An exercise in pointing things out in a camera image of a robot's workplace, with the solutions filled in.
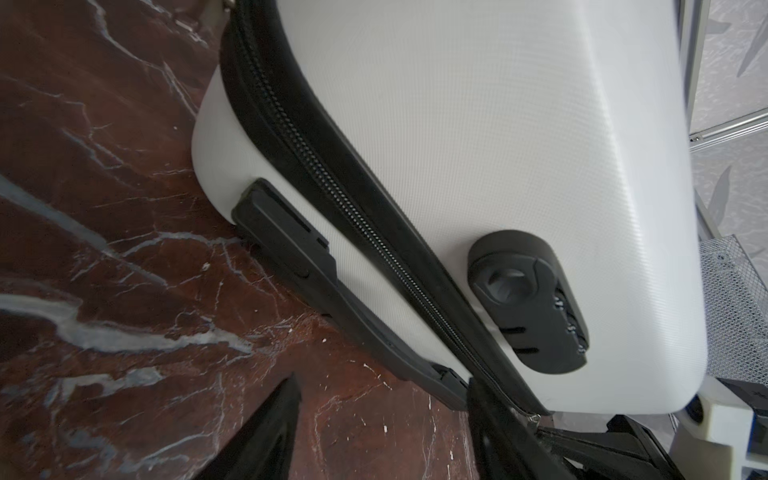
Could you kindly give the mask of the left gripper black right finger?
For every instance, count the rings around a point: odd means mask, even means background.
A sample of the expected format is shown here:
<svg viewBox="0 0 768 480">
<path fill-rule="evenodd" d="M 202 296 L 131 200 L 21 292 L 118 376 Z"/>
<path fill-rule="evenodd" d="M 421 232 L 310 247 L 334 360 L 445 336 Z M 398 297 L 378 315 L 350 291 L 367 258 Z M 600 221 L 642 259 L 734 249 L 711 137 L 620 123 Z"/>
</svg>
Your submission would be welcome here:
<svg viewBox="0 0 768 480">
<path fill-rule="evenodd" d="M 475 465 L 481 479 L 574 477 L 479 378 L 469 382 L 467 406 Z"/>
</svg>

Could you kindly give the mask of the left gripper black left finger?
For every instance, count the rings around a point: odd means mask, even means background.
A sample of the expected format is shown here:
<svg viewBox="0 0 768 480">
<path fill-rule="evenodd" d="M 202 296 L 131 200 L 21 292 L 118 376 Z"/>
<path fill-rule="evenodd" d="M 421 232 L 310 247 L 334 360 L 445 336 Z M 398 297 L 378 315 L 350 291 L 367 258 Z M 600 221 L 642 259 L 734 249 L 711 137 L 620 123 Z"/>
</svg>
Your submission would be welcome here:
<svg viewBox="0 0 768 480">
<path fill-rule="evenodd" d="M 296 378 L 285 378 L 196 477 L 287 479 L 301 401 Z"/>
</svg>

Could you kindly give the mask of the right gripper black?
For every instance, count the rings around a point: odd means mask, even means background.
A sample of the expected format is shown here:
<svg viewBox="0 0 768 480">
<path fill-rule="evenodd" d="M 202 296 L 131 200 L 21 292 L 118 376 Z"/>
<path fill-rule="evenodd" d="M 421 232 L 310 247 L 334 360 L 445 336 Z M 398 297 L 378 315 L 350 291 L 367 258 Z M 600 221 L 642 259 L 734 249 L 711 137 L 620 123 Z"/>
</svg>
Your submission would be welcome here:
<svg viewBox="0 0 768 480">
<path fill-rule="evenodd" d="M 651 430 L 625 415 L 602 433 L 541 428 L 537 437 L 577 479 L 684 478 Z"/>
</svg>

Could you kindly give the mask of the white hard-shell suitcase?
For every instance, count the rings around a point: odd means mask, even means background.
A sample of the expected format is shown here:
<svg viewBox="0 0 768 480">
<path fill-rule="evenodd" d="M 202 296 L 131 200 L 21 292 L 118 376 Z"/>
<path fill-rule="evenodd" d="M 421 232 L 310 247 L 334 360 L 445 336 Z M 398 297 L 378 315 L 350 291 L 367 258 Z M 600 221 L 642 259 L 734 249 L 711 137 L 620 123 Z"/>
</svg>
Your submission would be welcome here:
<svg viewBox="0 0 768 480">
<path fill-rule="evenodd" d="M 707 364 L 687 127 L 671 1 L 236 1 L 192 160 L 446 405 L 665 414 Z"/>
</svg>

